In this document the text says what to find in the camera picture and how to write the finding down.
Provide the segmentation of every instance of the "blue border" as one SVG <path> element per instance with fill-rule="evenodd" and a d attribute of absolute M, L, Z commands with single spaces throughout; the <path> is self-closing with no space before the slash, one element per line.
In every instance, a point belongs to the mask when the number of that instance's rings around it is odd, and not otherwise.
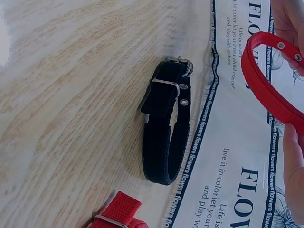
<path fill-rule="evenodd" d="M 272 11 L 270 8 L 269 17 L 269 33 L 274 33 L 274 19 Z M 272 65 L 272 48 L 267 46 L 266 48 L 266 78 L 271 82 L 271 65 Z M 268 160 L 268 191 L 266 208 L 264 212 L 264 218 L 261 228 L 272 227 L 272 221 L 276 209 L 276 161 L 277 161 L 277 151 L 279 144 L 279 137 L 277 129 L 275 127 L 275 118 L 268 112 L 267 123 L 271 124 L 271 138 L 270 138 L 270 148 L 269 148 L 269 160 Z"/>

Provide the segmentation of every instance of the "hand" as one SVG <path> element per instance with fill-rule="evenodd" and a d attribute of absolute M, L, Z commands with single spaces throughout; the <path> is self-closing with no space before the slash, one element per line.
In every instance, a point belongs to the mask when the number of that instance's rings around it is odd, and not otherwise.
<path fill-rule="evenodd" d="M 304 2 L 303 0 L 270 0 L 272 13 L 274 16 L 276 35 L 297 47 L 304 57 Z M 304 67 L 287 57 L 282 56 L 288 61 L 293 70 L 304 76 Z"/>
<path fill-rule="evenodd" d="M 285 125 L 283 137 L 285 199 L 293 220 L 304 224 L 304 135 L 291 124 Z"/>

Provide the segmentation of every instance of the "red buckle collar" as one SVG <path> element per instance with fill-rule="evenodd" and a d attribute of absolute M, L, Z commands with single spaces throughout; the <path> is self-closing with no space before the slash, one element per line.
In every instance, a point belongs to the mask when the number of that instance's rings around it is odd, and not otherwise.
<path fill-rule="evenodd" d="M 105 211 L 94 216 L 88 228 L 149 228 L 145 222 L 134 218 L 141 204 L 119 191 Z"/>
<path fill-rule="evenodd" d="M 266 32 L 258 32 L 247 41 L 241 67 L 244 77 L 256 98 L 260 103 L 283 124 L 292 124 L 298 133 L 304 133 L 304 114 L 282 97 L 268 82 L 259 66 L 255 62 L 253 49 L 265 44 L 285 53 L 289 58 L 295 59 L 304 67 L 304 59 L 299 50 L 291 43 L 276 35 Z"/>

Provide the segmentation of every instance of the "flower illustration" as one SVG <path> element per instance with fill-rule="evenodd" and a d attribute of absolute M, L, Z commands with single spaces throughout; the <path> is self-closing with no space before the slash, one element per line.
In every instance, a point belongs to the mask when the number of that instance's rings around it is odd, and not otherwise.
<path fill-rule="evenodd" d="M 295 81 L 297 79 L 300 80 L 300 81 L 304 81 L 304 77 L 299 76 L 299 74 L 296 70 L 293 70 L 293 78 L 294 78 L 294 85 L 295 85 Z"/>
<path fill-rule="evenodd" d="M 281 188 L 276 187 L 275 213 L 272 220 L 272 228 L 304 228 L 297 225 L 293 219 L 291 212 L 286 204 L 285 193 Z"/>
<path fill-rule="evenodd" d="M 283 137 L 284 127 L 285 127 L 284 124 L 281 121 L 279 121 L 278 119 L 275 118 L 274 119 L 274 125 L 275 125 L 275 127 L 278 131 L 279 138 Z"/>
<path fill-rule="evenodd" d="M 274 49 L 272 51 L 271 70 L 278 70 L 283 64 L 283 57 L 281 51 Z"/>

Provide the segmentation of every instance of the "collar strap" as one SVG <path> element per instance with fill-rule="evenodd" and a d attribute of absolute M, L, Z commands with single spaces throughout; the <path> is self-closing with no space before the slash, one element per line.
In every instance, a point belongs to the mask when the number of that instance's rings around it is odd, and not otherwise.
<path fill-rule="evenodd" d="M 178 57 L 160 63 L 152 77 L 141 108 L 141 112 L 146 114 L 143 171 L 151 182 L 169 185 L 180 171 L 190 128 L 192 72 L 193 64 Z M 176 102 L 177 120 L 171 137 L 169 124 Z"/>
<path fill-rule="evenodd" d="M 119 191 L 101 215 L 94 216 L 89 228 L 149 228 L 134 218 L 141 202 Z"/>
<path fill-rule="evenodd" d="M 260 103 L 283 124 L 290 123 L 294 125 L 298 133 L 304 133 L 304 114 L 277 92 L 255 61 L 253 49 L 261 44 L 285 53 L 302 67 L 304 67 L 304 60 L 299 50 L 291 43 L 266 32 L 258 32 L 249 38 L 241 59 L 244 77 Z"/>

